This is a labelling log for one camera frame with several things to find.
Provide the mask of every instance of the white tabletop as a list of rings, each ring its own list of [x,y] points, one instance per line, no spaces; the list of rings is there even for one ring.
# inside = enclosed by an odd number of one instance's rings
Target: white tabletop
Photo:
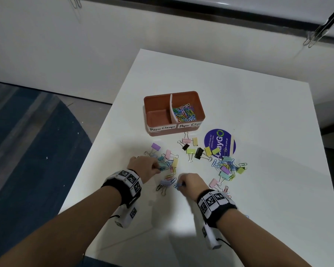
[[[240,211],[313,267],[334,266],[334,190],[309,85],[173,55],[140,50],[61,211],[153,142],[179,154],[177,174],[199,173],[207,183],[218,178],[207,160],[188,163],[177,144],[182,133],[151,137],[145,130],[145,96],[192,90],[206,118],[190,135],[202,144],[209,130],[224,129],[235,137],[233,157],[248,163],[245,173],[226,182]],[[164,175],[144,185],[130,227],[108,221],[86,255],[127,267],[241,266],[225,245],[206,250],[191,207],[176,189],[166,197],[155,191]]]

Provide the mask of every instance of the brown plastic box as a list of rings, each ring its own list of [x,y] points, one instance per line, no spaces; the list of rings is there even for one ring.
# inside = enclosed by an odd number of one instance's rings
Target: brown plastic box
[[[146,96],[145,103],[146,130],[150,136],[197,130],[205,119],[204,110],[196,91]],[[172,108],[190,103],[196,114],[196,121],[178,122]]]

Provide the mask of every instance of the person's left hand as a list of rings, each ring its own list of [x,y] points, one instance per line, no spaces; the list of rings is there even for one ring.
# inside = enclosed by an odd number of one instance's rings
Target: person's left hand
[[[143,183],[146,183],[155,174],[161,173],[157,158],[149,156],[131,157],[127,169],[133,169],[140,176]]]

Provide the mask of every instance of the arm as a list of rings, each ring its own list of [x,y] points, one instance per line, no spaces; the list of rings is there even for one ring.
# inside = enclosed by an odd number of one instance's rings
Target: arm
[[[152,157],[132,157],[133,169],[146,183],[160,173]],[[121,203],[117,189],[105,186],[57,215],[0,257],[0,267],[75,266]]]
[[[185,174],[178,189],[196,202],[203,191],[209,189],[198,174]],[[310,265],[276,237],[248,219],[236,209],[229,209],[217,221],[217,227],[230,242],[237,256],[246,267]]]

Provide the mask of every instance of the round purple sticker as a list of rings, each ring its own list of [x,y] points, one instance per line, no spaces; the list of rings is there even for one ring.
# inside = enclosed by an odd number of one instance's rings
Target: round purple sticker
[[[220,149],[220,152],[214,154],[214,157],[223,158],[224,156],[230,156],[230,142],[232,140],[232,135],[225,130],[222,129],[213,129],[210,130],[204,138],[205,147],[210,147],[210,150],[214,150],[215,148]],[[234,140],[234,144],[232,147],[232,154],[236,150],[236,142]]]

